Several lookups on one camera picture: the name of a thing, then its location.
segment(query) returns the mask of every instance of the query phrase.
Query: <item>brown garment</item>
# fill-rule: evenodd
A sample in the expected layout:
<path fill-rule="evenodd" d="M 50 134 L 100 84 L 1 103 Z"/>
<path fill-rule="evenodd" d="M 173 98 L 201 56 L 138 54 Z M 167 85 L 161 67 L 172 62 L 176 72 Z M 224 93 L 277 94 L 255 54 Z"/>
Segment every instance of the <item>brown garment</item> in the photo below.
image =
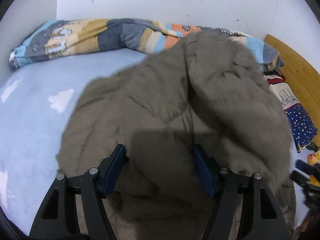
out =
<path fill-rule="evenodd" d="M 118 239 L 200 239 L 214 205 L 190 154 L 200 143 L 220 166 L 261 173 L 293 224 L 293 185 L 281 186 L 290 165 L 290 127 L 258 69 L 241 44 L 199 32 L 93 81 L 63 135 L 61 171 L 83 174 L 122 143 L 129 161 L 105 201 Z"/>

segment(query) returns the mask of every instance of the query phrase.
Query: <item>mattress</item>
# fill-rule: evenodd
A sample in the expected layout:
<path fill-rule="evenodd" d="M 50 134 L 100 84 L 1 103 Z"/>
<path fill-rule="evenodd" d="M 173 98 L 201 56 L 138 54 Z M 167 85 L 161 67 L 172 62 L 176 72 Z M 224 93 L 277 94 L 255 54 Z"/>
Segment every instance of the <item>mattress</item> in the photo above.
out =
<path fill-rule="evenodd" d="M 119 49 L 30 64 L 0 89 L 0 204 L 25 234 L 57 174 L 60 137 L 86 84 L 145 56 Z"/>

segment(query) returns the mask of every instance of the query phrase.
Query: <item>wooden headboard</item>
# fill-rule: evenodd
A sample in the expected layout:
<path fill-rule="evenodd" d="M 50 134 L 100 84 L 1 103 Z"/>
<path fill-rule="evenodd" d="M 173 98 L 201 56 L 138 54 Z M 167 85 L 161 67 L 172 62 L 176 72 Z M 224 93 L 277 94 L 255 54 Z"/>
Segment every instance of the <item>wooden headboard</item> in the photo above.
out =
<path fill-rule="evenodd" d="M 320 145 L 320 74 L 297 52 L 275 37 L 268 34 L 265 43 L 279 51 L 285 64 L 280 71 L 318 128 L 318 135 L 313 141 Z"/>

